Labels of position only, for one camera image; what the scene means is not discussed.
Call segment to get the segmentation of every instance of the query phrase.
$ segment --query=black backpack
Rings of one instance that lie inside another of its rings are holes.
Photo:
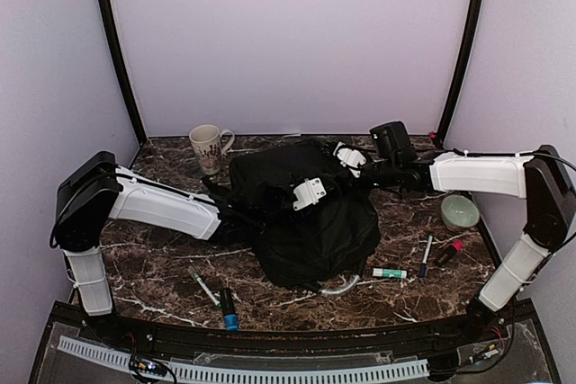
[[[318,281],[363,268],[380,241],[370,192],[352,187],[353,176],[332,156],[334,148],[307,139],[230,163],[228,204],[257,221],[243,239],[275,285],[319,290]],[[295,211],[294,187],[317,177],[327,195]]]

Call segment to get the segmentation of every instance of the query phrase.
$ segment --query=pen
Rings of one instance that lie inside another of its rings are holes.
[[[210,297],[210,300],[212,300],[212,302],[218,307],[221,308],[222,305],[220,303],[220,301],[218,299],[216,299],[216,296],[214,295],[214,293],[210,290],[210,288],[208,288],[208,285],[206,285],[206,282],[204,282],[204,280],[200,277],[200,275],[196,272],[196,270],[190,266],[188,267],[188,272],[190,273],[190,275],[196,279],[196,281],[198,282],[198,284],[202,287],[202,289],[204,290],[204,292],[206,294],[208,294],[208,297]]]
[[[420,265],[419,278],[423,278],[426,275],[426,261],[428,260],[428,254],[430,253],[430,247],[432,246],[432,240],[434,236],[428,234],[428,243],[426,243],[426,250],[424,251],[424,258],[422,258],[422,264]]]

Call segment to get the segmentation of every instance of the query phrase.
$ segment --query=marker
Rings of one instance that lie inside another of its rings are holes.
[[[234,299],[232,298],[232,291],[230,288],[223,288],[220,290],[220,299],[222,300],[222,315],[224,316],[224,325],[229,332],[237,331],[240,326],[238,324],[238,316],[236,309],[234,309]]]
[[[390,279],[406,279],[408,272],[405,270],[391,270],[391,269],[372,269],[372,276],[374,278],[390,278]]]
[[[210,288],[208,288],[208,285],[206,285],[206,282],[203,281],[203,279],[200,277],[200,275],[196,272],[196,270],[190,266],[188,267],[188,272],[190,273],[190,275],[196,279],[196,281],[198,282],[198,284],[202,287],[202,289],[204,290],[204,292],[206,294],[208,294],[208,297],[210,297],[210,300],[212,300],[212,303],[214,303],[216,305],[217,308],[221,308],[222,305],[220,303],[220,301],[218,299],[216,299],[216,296],[214,295],[214,293],[210,290]]]
[[[428,243],[426,244],[426,250],[424,251],[424,258],[422,258],[422,264],[420,265],[419,278],[423,278],[426,275],[426,262],[428,261],[428,254],[430,254],[430,247],[432,246],[432,240],[434,236],[428,234]]]
[[[447,246],[438,258],[434,261],[434,264],[438,267],[442,267],[448,261],[450,261],[454,255],[462,250],[464,247],[464,242],[460,239],[455,240],[450,246]]]

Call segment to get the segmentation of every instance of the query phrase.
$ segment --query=white wall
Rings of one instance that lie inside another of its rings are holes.
[[[510,151],[546,143],[574,162],[575,116],[575,0],[484,0],[447,146]],[[526,223],[525,203],[497,196],[477,200],[504,255]],[[576,243],[565,249],[527,294],[563,382],[576,382]]]
[[[113,0],[150,136],[437,127],[469,0]]]
[[[70,284],[48,247],[56,190],[100,149],[137,148],[96,0],[0,0],[0,374],[27,382]]]

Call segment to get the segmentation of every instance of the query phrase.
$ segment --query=red pen cap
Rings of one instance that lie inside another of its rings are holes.
[[[452,243],[452,246],[456,249],[456,251],[460,252],[464,248],[464,242],[458,239]]]

